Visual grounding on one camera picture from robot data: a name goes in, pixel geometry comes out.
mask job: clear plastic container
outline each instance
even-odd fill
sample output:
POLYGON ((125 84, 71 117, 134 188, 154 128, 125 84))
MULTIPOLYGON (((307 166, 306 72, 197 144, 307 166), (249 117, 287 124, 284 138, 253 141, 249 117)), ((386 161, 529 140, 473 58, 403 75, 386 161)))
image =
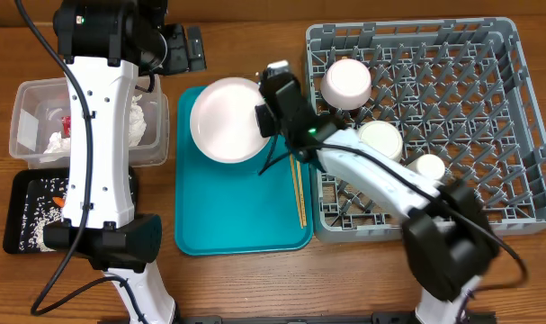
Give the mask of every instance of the clear plastic container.
MULTIPOLYGON (((143 109, 147 128, 140 143, 129 148, 129 164, 133 167, 159 166, 165 163, 168 156, 168 101, 161 92, 159 77, 155 78, 153 93, 135 90, 135 95, 142 95, 138 103, 143 109)), ((147 88, 148 76, 140 77, 137 84, 147 88)), ((27 161, 30 169, 68 167, 70 152, 43 152, 47 149, 50 135, 63 131, 61 118, 69 115, 67 81, 64 77, 22 83, 17 91, 11 119, 11 156, 27 161)))

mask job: wooden surface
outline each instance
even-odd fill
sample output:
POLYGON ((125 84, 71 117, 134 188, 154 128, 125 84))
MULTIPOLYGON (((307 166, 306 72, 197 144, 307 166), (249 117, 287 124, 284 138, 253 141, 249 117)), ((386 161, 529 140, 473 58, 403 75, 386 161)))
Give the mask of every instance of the wooden surface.
MULTIPOLYGON (((546 126, 546 16, 512 17, 546 126)), ((400 242, 323 245, 315 238, 290 253, 189 257, 174 241, 175 134, 177 100, 191 86, 223 77, 254 77, 269 62, 288 59, 302 71, 305 30, 312 22, 203 23, 208 71, 161 80, 171 110, 171 147, 162 166, 138 169, 139 212, 163 219, 158 257, 168 292, 185 316, 223 317, 368 314, 412 310, 420 288, 408 270, 400 242)), ((43 29, 55 44, 51 29, 43 29)), ((43 318, 29 309, 62 255, 7 255, 2 249, 11 182, 27 166, 8 154, 14 96, 21 82, 61 77, 58 67, 25 29, 0 29, 0 323, 90 323, 119 318, 126 312, 116 291, 105 284, 84 293, 43 318)), ((546 230, 529 237, 507 238, 531 271, 530 284, 519 290, 479 295, 472 308, 496 311, 501 323, 546 323, 546 230)), ((516 278, 508 256, 492 266, 486 283, 516 278)), ((74 259, 47 302, 101 276, 74 259)))
MULTIPOLYGON (((52 23, 63 0, 22 0, 36 23, 52 23)), ((546 0, 168 0, 168 23, 280 22, 310 19, 373 21, 383 17, 494 17, 546 14, 546 0)), ((14 0, 0 0, 0 26, 24 26, 14 0)))

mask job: plastic crate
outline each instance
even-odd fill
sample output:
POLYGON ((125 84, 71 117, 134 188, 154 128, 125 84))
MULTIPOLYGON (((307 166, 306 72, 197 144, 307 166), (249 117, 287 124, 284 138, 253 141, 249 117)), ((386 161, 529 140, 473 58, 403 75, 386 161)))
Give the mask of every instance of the plastic crate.
MULTIPOLYGON (((129 165, 151 167, 165 163, 168 157, 169 111, 160 79, 155 76, 155 90, 142 95, 139 105, 143 109, 147 128, 136 147, 129 148, 129 165)), ((138 79, 137 85, 147 88, 148 76, 138 79)), ((70 115, 67 80, 64 77, 24 82, 19 86, 14 101, 9 153, 13 158, 27 161, 29 169, 68 167, 70 152, 43 153, 50 135, 62 131, 61 117, 70 115)))
MULTIPOLYGON (((393 124, 405 144, 400 163, 441 157, 443 181, 458 177, 474 187, 496 234, 546 228, 546 133, 512 21, 317 24, 307 30, 306 54, 306 87, 318 113, 341 116, 355 129, 373 120, 393 124), (319 90, 342 57, 371 71, 371 99, 354 115, 330 107, 319 90)), ((398 224, 370 197, 313 174, 319 239, 400 238, 398 224)))

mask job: dish rack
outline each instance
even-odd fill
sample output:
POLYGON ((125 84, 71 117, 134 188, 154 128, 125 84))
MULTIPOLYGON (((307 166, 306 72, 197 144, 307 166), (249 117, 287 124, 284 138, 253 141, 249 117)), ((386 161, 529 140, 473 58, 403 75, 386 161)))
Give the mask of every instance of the dish rack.
MULTIPOLYGON (((319 114, 355 129, 390 122, 403 137, 400 163, 440 157, 443 182, 461 178, 474 187, 496 234, 546 228, 546 133, 511 20, 327 23, 310 26, 306 37, 306 87, 319 114), (320 93, 323 75, 342 58, 371 72, 371 99, 353 113, 320 93)), ((312 175, 319 239, 400 238, 398 224, 370 197, 334 176, 312 175)))

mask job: tray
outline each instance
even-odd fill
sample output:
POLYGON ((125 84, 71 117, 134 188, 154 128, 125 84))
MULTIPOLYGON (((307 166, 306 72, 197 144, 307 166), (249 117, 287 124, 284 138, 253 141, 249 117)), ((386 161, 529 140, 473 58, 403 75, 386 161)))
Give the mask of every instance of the tray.
MULTIPOLYGON (((444 182, 463 178, 485 203, 498 235, 546 228, 546 133, 516 27, 506 18, 327 23, 306 34, 305 80, 318 113, 358 129, 393 124, 401 164, 431 153, 444 182), (336 59, 372 75, 369 102, 351 116, 330 107, 320 80, 336 59)), ((349 184, 313 176, 315 231, 328 242, 399 239, 395 221, 349 184)))
MULTIPOLYGON (((4 226, 3 249, 8 254, 48 253, 42 228, 60 221, 60 208, 52 197, 66 197, 68 168, 23 170, 13 179, 13 189, 4 226)), ((139 184, 129 168, 130 198, 136 205, 139 184)))
MULTIPOLYGON (((215 162, 197 149, 190 117, 203 89, 188 89, 178 104, 176 245, 191 256, 303 248, 312 238, 308 166, 303 165, 302 173, 308 226, 301 229, 289 159, 257 175, 271 140, 256 157, 236 165, 215 162)), ((286 152, 282 139, 276 148, 274 157, 286 152)))

